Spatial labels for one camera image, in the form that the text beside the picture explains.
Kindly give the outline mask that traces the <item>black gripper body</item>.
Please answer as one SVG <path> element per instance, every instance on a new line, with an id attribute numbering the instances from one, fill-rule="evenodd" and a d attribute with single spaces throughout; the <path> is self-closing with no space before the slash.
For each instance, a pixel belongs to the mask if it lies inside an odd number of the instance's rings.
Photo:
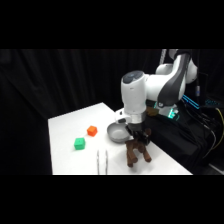
<path id="1" fill-rule="evenodd" d="M 126 130 L 133 137 L 146 136 L 145 124 L 143 122 L 138 123 L 138 124 L 128 123 L 126 125 Z"/>

